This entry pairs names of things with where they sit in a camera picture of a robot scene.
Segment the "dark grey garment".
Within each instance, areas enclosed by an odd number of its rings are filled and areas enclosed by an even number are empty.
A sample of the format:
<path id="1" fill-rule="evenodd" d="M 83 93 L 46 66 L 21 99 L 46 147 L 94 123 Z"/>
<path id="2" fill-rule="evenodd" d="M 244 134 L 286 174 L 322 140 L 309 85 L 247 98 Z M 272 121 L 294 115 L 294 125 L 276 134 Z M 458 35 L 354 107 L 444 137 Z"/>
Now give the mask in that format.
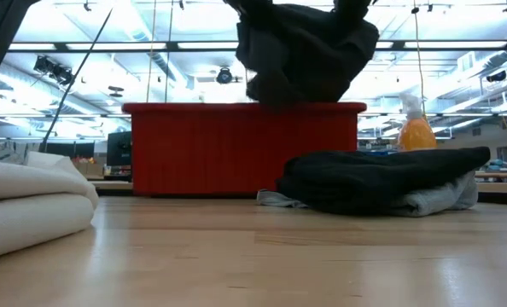
<path id="1" fill-rule="evenodd" d="M 273 0 L 222 0 L 239 16 L 236 58 L 254 77 L 246 95 L 270 107 L 337 102 L 375 54 L 365 19 L 377 0 L 333 0 L 330 11 Z"/>

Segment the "black garment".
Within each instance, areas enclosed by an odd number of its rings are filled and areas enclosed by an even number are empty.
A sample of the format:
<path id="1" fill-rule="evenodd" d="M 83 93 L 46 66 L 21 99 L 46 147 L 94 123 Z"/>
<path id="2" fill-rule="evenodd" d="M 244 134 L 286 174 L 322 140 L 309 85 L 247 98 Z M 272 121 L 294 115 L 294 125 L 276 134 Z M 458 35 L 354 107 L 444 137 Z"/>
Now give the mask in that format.
<path id="1" fill-rule="evenodd" d="M 289 160 L 277 192 L 316 211 L 380 214 L 411 192 L 440 188 L 483 166 L 487 147 L 428 149 L 377 156 L 314 152 Z"/>

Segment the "light grey t-shirt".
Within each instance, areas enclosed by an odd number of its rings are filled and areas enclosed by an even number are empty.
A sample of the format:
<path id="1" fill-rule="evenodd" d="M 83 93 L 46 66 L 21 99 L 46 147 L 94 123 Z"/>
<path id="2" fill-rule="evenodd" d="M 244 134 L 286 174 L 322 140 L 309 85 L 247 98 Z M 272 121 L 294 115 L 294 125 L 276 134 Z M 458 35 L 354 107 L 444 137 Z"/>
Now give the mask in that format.
<path id="1" fill-rule="evenodd" d="M 256 200 L 260 206 L 294 209 L 311 209 L 304 203 L 278 192 L 261 189 Z M 410 192 L 398 200 L 387 203 L 386 208 L 366 212 L 369 215 L 396 217 L 426 217 L 442 211 L 463 211 L 478 201 L 475 171 L 471 171 L 438 188 Z"/>

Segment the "red plastic laundry basket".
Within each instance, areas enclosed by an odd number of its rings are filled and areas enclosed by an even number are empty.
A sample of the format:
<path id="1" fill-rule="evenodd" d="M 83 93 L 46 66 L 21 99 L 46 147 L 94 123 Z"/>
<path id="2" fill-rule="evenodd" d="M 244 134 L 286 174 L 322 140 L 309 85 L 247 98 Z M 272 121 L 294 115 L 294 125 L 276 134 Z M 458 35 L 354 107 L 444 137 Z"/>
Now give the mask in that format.
<path id="1" fill-rule="evenodd" d="M 273 188 L 284 164 L 315 151 L 357 148 L 361 102 L 127 103 L 135 194 L 240 195 Z"/>

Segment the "black monitor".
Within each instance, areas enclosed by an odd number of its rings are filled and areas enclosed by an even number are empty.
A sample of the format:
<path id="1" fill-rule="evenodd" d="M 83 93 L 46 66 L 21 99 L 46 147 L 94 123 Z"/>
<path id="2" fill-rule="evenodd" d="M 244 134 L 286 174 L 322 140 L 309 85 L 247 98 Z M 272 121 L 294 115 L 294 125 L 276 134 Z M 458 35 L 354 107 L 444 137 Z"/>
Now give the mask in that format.
<path id="1" fill-rule="evenodd" d="M 131 165 L 131 132 L 108 134 L 107 165 Z"/>

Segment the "orange spray bottle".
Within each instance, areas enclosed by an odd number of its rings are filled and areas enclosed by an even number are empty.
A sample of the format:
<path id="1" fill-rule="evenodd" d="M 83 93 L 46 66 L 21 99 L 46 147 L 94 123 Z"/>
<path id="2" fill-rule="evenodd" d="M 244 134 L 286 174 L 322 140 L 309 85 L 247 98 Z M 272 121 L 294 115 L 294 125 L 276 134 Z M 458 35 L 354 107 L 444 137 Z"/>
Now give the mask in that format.
<path id="1" fill-rule="evenodd" d="M 403 112 L 406 115 L 405 123 L 399 131 L 399 150 L 435 149 L 437 142 L 425 118 L 422 99 L 407 93 L 400 94 L 399 98 L 402 101 Z"/>

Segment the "cream canvas tote bag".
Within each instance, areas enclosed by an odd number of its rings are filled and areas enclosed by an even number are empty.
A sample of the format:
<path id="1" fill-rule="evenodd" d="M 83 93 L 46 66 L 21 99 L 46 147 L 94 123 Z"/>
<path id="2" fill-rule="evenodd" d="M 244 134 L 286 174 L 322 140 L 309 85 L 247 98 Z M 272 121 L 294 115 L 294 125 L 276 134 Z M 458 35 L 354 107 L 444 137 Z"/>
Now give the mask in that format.
<path id="1" fill-rule="evenodd" d="M 0 256 L 89 228 L 98 203 L 68 157 L 31 152 L 22 165 L 0 162 Z"/>

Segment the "black aluminium frame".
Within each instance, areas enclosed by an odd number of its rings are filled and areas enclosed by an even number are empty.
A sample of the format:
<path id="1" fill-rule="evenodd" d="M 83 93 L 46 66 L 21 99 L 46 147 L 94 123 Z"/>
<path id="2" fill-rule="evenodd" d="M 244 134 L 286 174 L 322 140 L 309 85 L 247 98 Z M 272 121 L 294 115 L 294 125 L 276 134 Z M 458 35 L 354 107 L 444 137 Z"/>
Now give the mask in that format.
<path id="1" fill-rule="evenodd" d="M 238 47 L 237 41 L 171 41 L 154 43 L 141 42 L 102 42 L 77 43 L 12 43 L 9 53 L 84 53 L 89 50 L 96 53 L 132 53 L 132 52 L 231 52 Z M 500 51 L 507 50 L 507 40 L 382 40 L 376 43 L 375 51 Z"/>

